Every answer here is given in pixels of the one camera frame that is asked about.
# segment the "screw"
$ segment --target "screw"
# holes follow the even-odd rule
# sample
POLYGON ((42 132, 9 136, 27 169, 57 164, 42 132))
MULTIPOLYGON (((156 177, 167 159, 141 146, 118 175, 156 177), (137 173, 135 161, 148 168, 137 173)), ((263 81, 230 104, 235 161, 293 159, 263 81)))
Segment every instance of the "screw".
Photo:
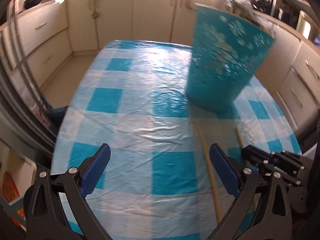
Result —
POLYGON ((77 168, 76 167, 72 167, 69 169, 69 173, 74 174, 77 172, 77 168))
POLYGON ((249 168, 244 168, 243 169, 243 172, 245 173, 245 174, 251 174, 252 173, 252 170, 251 169, 249 169, 249 168))
POLYGON ((41 173, 39 174, 39 177, 40 177, 40 178, 44 178, 45 176, 47 176, 47 173, 46 173, 45 171, 43 171, 43 172, 41 172, 41 173))
POLYGON ((273 176, 275 176, 277 179, 279 179, 279 178, 281 177, 281 175, 280 175, 279 172, 275 172, 275 173, 273 174, 273 176))

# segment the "teal trash bin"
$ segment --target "teal trash bin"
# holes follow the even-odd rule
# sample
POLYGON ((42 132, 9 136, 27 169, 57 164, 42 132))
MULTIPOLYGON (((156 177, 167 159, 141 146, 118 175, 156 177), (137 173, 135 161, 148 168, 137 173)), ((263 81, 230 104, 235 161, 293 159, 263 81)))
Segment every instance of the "teal trash bin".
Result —
POLYGON ((197 106, 227 111, 273 44, 257 26, 226 12, 196 5, 196 26, 186 93, 197 106))

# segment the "floor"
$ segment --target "floor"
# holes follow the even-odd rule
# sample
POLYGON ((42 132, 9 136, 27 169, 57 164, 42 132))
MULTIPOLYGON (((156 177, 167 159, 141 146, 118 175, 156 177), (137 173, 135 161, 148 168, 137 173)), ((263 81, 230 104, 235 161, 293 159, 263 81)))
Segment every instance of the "floor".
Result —
POLYGON ((84 74, 96 55, 72 57, 44 89, 43 94, 53 108, 68 106, 84 74))

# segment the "plastic tablecloth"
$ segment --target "plastic tablecloth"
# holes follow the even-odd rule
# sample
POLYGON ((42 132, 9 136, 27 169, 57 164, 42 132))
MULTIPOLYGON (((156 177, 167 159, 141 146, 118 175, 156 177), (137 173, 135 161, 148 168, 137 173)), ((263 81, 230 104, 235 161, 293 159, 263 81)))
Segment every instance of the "plastic tablecloth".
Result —
MULTIPOLYGON (((252 77, 228 112, 211 113, 185 96, 192 48, 113 41, 98 54, 74 94, 59 131, 52 174, 92 156, 102 143, 111 159, 86 197, 115 239, 205 239, 216 227, 212 188, 199 133, 243 163, 235 127, 246 145, 300 154, 283 113, 252 77)), ((218 181, 221 209, 233 197, 218 181)), ((79 232, 61 195, 73 230, 79 232)))

